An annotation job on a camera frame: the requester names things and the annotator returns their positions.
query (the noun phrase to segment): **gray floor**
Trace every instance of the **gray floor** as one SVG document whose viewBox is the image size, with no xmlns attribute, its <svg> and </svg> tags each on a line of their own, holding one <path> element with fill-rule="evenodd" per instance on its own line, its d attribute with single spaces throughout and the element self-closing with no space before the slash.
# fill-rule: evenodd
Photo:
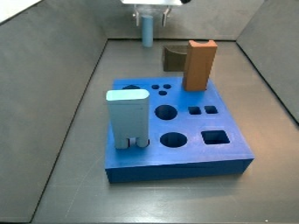
<svg viewBox="0 0 299 224">
<path fill-rule="evenodd" d="M 297 222 L 297 126 L 232 42 L 217 42 L 210 78 L 256 160 L 242 175 L 110 185 L 104 172 L 114 78 L 164 73 L 160 41 L 108 41 L 33 222 Z"/>
</svg>

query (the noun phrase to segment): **wooden block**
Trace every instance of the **wooden block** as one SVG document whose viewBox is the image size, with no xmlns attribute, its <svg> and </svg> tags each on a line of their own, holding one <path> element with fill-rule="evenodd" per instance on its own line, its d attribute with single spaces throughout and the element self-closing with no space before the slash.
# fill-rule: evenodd
<svg viewBox="0 0 299 224">
<path fill-rule="evenodd" d="M 185 91 L 206 89 L 216 50 L 217 45 L 213 40 L 204 44 L 189 40 L 181 81 Z"/>
</svg>

